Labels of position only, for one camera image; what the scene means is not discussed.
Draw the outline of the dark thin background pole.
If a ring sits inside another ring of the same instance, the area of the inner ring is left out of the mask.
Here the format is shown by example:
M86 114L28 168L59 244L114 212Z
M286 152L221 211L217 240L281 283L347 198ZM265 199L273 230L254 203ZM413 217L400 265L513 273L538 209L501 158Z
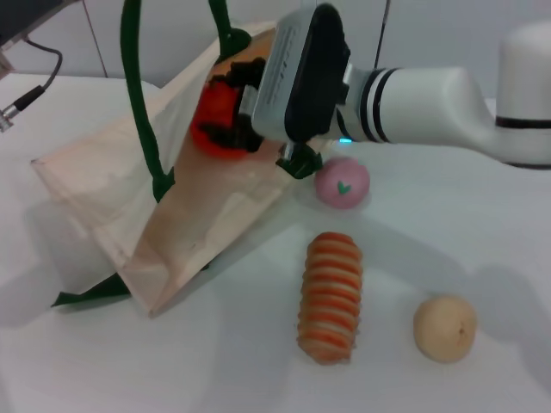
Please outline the dark thin background pole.
M379 67L381 49L382 49L382 44L383 44L384 35L386 31L387 19L388 19L389 10L391 7L391 2L392 0L385 0L385 9L384 9L384 13L381 21L381 29L380 29L380 34L379 34L379 39L378 39L378 44L377 44L377 49L375 54L374 69L377 69Z

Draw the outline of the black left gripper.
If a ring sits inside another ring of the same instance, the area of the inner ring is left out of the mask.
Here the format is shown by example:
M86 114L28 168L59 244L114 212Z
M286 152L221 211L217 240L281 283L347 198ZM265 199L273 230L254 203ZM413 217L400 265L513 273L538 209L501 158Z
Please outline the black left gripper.
M71 0L0 0L0 46L18 41L71 4Z

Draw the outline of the beige round fruit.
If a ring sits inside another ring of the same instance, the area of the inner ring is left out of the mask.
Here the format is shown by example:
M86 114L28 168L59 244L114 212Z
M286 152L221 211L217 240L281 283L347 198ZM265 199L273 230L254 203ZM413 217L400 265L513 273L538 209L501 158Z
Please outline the beige round fruit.
M439 363L455 363L466 357L474 345L477 328L475 309L458 296L428 299L413 317L413 335L419 351Z

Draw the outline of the cream handbag with green handles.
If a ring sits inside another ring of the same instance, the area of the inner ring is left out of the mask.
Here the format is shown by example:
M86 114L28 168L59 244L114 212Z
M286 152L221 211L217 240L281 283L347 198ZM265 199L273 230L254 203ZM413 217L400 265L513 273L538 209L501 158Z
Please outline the cream handbag with green handles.
M36 159L50 195L84 226L121 285L161 312L293 186L264 142L239 160L208 155L190 125L210 79L230 69L218 43L145 99L139 74L141 0L125 0L120 47L132 112Z

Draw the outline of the orange striped bread roll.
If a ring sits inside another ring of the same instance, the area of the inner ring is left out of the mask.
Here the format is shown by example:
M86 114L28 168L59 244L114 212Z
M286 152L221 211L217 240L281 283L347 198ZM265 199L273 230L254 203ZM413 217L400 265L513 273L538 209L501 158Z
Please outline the orange striped bread roll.
M297 323L299 347L322 365L348 361L362 302L362 252L353 238L323 232L307 246Z

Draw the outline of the orange fruit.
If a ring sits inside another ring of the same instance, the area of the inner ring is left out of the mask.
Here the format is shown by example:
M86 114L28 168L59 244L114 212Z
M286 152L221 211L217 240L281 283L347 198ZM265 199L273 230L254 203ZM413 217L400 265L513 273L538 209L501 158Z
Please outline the orange fruit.
M195 146L210 157L227 160L239 160L249 152L245 150L227 150L209 141L207 134L201 130L203 122L213 122L230 126L239 112L244 88L234 88L225 83L207 83L201 92L189 131Z

